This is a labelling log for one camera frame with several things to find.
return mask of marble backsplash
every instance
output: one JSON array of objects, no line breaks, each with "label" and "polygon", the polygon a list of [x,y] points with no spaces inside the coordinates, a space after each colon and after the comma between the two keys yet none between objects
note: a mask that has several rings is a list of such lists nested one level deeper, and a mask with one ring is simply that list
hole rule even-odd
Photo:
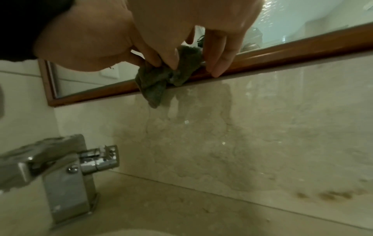
[{"label": "marble backsplash", "polygon": [[116,171],[373,229],[372,55],[55,109]]}]

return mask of brown wooden frame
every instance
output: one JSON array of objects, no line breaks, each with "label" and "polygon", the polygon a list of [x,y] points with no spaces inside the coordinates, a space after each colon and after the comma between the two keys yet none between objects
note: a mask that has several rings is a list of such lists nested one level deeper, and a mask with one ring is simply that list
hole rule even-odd
[{"label": "brown wooden frame", "polygon": [[[224,75],[254,72],[364,51],[373,51],[373,23],[238,54]],[[48,105],[52,107],[139,91],[134,80],[129,80],[57,98],[51,66],[44,60],[39,60],[39,66]],[[196,81],[208,82],[211,79],[211,74],[201,68],[186,84]]]}]

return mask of chrome faucet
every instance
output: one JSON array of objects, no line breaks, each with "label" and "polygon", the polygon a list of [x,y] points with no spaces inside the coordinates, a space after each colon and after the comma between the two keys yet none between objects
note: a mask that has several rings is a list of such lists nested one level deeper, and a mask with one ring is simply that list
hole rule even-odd
[{"label": "chrome faucet", "polygon": [[53,227],[90,215],[99,194],[92,174],[119,166],[118,148],[87,150],[83,135],[47,138],[0,155],[0,191],[41,176]]}]

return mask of electrical outlet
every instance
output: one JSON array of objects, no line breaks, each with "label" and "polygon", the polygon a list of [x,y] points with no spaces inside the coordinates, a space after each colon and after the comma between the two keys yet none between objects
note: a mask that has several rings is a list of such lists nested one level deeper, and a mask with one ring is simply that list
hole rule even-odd
[{"label": "electrical outlet", "polygon": [[119,69],[118,64],[113,65],[109,68],[100,71],[100,75],[104,77],[109,77],[113,79],[119,79]]}]

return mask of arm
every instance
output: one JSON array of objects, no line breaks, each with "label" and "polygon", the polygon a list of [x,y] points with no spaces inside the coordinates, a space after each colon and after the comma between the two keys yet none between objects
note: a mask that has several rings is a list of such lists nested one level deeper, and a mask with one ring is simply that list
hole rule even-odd
[{"label": "arm", "polygon": [[46,25],[74,0],[2,0],[0,60],[36,59],[33,45]]}]

